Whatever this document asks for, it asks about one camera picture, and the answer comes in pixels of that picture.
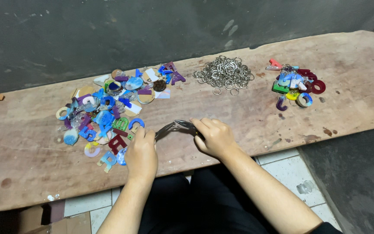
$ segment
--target finger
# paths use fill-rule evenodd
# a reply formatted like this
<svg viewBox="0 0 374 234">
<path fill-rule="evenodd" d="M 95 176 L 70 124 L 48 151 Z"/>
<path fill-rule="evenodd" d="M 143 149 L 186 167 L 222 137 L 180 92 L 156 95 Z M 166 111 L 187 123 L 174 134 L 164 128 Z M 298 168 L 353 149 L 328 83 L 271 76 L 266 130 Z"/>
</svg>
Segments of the finger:
<svg viewBox="0 0 374 234">
<path fill-rule="evenodd" d="M 218 125 L 223 124 L 223 122 L 220 121 L 220 120 L 218 120 L 218 119 L 211 119 L 211 121 L 212 121 L 213 123 L 215 123 L 215 124 L 218 124 Z"/>
<path fill-rule="evenodd" d="M 150 141 L 150 142 L 155 141 L 155 132 L 153 130 L 149 130 L 145 134 L 145 140 Z"/>
<path fill-rule="evenodd" d="M 198 119 L 190 118 L 190 121 L 194 124 L 197 130 L 199 130 L 202 134 L 204 134 L 205 132 L 209 130 L 209 128 Z"/>
<path fill-rule="evenodd" d="M 207 118 L 202 118 L 200 121 L 204 123 L 208 128 L 214 127 L 214 123 Z"/>
<path fill-rule="evenodd" d="M 194 141 L 201 151 L 207 152 L 206 144 L 199 136 L 195 136 Z"/>
<path fill-rule="evenodd" d="M 138 130 L 135 133 L 135 140 L 143 139 L 144 137 L 145 137 L 145 128 L 141 126 L 138 128 Z"/>
</svg>

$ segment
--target pile of key rings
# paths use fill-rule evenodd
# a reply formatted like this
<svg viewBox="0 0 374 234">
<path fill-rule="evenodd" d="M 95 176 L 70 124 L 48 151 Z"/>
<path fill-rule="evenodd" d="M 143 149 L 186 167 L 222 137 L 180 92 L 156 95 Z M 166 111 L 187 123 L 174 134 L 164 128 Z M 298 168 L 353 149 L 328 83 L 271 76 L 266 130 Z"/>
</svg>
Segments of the pile of key rings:
<svg viewBox="0 0 374 234">
<path fill-rule="evenodd" d="M 278 110 L 288 109 L 283 105 L 287 99 L 289 99 L 291 106 L 309 107 L 313 104 L 309 93 L 321 94 L 325 91 L 325 83 L 318 80 L 317 76 L 309 69 L 300 69 L 299 66 L 289 64 L 281 65 L 274 59 L 269 62 L 271 65 L 266 70 L 281 71 L 272 86 L 272 91 L 279 94 L 276 104 Z M 293 105 L 291 100 L 295 101 L 297 105 Z"/>
<path fill-rule="evenodd" d="M 255 79 L 251 70 L 242 65 L 241 58 L 230 59 L 222 55 L 212 62 L 205 63 L 202 71 L 193 72 L 193 77 L 197 78 L 200 84 L 208 83 L 215 87 L 215 95 L 220 95 L 221 89 L 226 88 L 233 96 L 239 94 L 239 89 L 247 89 L 249 81 Z"/>
</svg>

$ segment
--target black pants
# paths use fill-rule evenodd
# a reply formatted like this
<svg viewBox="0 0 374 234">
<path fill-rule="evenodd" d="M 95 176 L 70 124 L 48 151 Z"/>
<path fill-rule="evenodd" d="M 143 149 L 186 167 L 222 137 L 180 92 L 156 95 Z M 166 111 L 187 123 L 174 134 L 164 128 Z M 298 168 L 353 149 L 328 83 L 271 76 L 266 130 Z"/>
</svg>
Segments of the black pants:
<svg viewBox="0 0 374 234">
<path fill-rule="evenodd" d="M 222 164 L 196 169 L 191 184 L 182 173 L 156 178 L 144 207 L 139 233 L 146 234 L 169 219 L 188 222 L 198 210 L 195 207 L 211 204 L 246 211 L 268 232 L 276 233 Z"/>
</svg>

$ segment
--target white tile floor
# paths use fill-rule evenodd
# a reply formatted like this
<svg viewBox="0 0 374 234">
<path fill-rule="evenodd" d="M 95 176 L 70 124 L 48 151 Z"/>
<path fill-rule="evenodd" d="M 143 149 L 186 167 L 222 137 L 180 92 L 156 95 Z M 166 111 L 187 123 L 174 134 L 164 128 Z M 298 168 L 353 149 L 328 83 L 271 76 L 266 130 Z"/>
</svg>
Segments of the white tile floor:
<svg viewBox="0 0 374 234">
<path fill-rule="evenodd" d="M 331 223 L 340 230 L 335 217 L 317 187 L 310 194 L 298 193 L 297 185 L 304 183 L 306 180 L 312 182 L 314 180 L 295 148 L 260 155 L 256 159 L 258 164 L 309 205 L 323 221 Z M 90 211 L 92 234 L 95 234 L 111 210 L 112 205 L 115 204 L 120 192 L 121 189 L 118 187 L 66 199 L 64 216 L 73 216 Z"/>
</svg>

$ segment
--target person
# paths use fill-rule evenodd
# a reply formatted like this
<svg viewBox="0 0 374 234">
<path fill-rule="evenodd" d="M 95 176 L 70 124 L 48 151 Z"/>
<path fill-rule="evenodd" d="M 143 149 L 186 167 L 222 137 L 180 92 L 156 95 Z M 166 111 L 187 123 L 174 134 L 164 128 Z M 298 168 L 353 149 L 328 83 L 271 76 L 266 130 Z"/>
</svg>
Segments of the person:
<svg viewBox="0 0 374 234">
<path fill-rule="evenodd" d="M 155 133 L 138 129 L 128 146 L 127 183 L 98 230 L 109 233 L 341 233 L 271 176 L 217 119 L 190 119 L 198 148 L 221 164 L 156 178 Z"/>
</svg>

